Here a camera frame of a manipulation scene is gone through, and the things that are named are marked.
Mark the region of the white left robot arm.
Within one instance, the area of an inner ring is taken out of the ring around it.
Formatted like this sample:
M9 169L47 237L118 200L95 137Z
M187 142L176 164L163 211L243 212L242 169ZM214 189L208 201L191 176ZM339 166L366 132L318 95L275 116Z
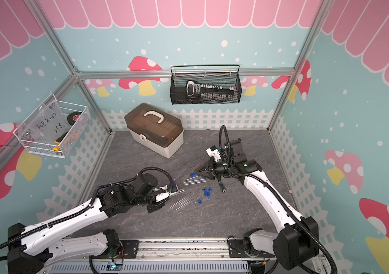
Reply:
M118 234L102 233L70 239L76 231L128 212L135 205L149 213L163 207L177 190L170 174L147 167L133 178L99 186L90 200L47 221L8 229L8 241L0 244L0 261L7 261L10 274L36 274L44 267L78 256L105 256L115 259L125 252Z

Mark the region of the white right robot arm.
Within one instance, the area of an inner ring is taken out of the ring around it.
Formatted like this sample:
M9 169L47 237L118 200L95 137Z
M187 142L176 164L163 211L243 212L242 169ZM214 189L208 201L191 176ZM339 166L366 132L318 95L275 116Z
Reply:
M213 158L194 170L194 173L210 180L235 178L257 198L276 226L277 235L262 229L249 235L250 248L275 256L284 269L300 267L315 274L303 263L322 253L332 274L338 273L335 260L319 241L319 225L312 218L305 218L295 210L273 187L265 172L255 160L226 164Z

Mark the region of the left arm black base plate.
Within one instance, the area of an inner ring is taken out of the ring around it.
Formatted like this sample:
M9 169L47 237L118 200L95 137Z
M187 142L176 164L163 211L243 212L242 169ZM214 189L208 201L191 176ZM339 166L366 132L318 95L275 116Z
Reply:
M115 255L111 258L114 260L136 259L139 243L138 240L121 240Z

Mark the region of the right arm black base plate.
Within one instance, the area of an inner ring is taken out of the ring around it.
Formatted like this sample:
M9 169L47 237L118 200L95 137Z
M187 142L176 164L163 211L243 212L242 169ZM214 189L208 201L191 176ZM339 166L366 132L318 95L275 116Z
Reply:
M274 258L273 254L265 251L256 251L247 239L235 239L230 237L226 240L230 258Z

